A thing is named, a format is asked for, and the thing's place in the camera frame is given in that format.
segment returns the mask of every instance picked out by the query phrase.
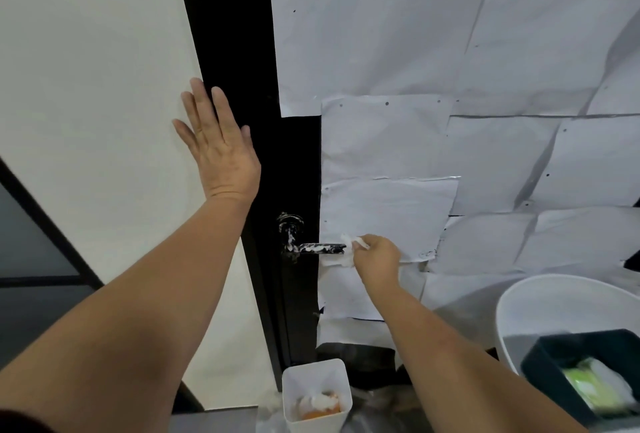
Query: person's left hand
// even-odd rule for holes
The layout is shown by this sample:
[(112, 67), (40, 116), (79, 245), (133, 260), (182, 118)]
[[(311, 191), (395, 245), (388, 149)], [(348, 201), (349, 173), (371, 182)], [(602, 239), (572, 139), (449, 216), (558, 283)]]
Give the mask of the person's left hand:
[(260, 162), (249, 127), (238, 128), (222, 89), (211, 90), (216, 119), (204, 83), (195, 78), (190, 83), (192, 92), (180, 96), (193, 131), (177, 119), (173, 126), (198, 164), (205, 196), (251, 204), (260, 185)]

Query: white trash can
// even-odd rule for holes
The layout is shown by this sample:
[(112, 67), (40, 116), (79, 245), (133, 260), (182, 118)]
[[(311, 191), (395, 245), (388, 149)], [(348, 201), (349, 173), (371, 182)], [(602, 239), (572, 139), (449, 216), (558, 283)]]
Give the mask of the white trash can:
[[(326, 392), (338, 396), (340, 413), (300, 421), (300, 398)], [(331, 359), (286, 369), (282, 374), (282, 403), (284, 418), (291, 433), (339, 433), (353, 406), (344, 362)]]

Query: person's left arm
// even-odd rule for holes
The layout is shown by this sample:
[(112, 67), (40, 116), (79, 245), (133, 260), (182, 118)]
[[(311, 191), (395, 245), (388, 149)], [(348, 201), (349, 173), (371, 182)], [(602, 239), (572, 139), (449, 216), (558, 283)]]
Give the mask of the person's left arm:
[(216, 119), (202, 81), (191, 89), (182, 101), (193, 131), (173, 124), (198, 163), (206, 202), (0, 372), (0, 409), (57, 433), (166, 430), (260, 179), (248, 127), (238, 128), (224, 93), (212, 90)]

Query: person's right arm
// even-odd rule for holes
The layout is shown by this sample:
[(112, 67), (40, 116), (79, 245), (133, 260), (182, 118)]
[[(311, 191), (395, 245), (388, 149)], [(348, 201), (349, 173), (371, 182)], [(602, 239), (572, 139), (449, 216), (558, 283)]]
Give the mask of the person's right arm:
[(385, 319), (436, 433), (584, 433), (551, 399), (464, 339), (398, 283), (388, 239), (354, 243), (356, 269)]

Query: hand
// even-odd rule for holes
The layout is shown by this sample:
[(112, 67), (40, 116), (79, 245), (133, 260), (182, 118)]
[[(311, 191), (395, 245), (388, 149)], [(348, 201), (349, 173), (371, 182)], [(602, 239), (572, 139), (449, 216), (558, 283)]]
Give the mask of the hand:
[(260, 185), (260, 162), (249, 127), (238, 128), (222, 89), (211, 90), (216, 119), (203, 82), (192, 79), (190, 83), (192, 92), (180, 96), (193, 131), (180, 120), (172, 122), (198, 164), (205, 196), (231, 198), (250, 205)]
[(399, 288), (400, 251), (394, 243), (380, 236), (366, 235), (362, 240), (369, 249), (353, 243), (353, 262), (372, 301)]

